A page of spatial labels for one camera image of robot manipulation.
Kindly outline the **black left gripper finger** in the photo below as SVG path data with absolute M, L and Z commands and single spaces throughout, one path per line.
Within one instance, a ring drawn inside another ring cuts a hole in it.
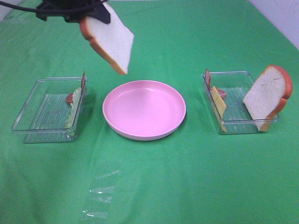
M 105 24 L 110 23 L 110 13 L 101 1 L 92 3 L 92 9 L 87 13 L 87 16 L 93 17 Z

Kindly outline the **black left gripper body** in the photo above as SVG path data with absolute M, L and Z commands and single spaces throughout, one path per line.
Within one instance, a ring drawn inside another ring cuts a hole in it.
M 49 16 L 62 16 L 66 22 L 79 23 L 87 17 L 92 9 L 92 3 L 100 0 L 43 0 L 36 8 L 36 17 L 47 21 Z

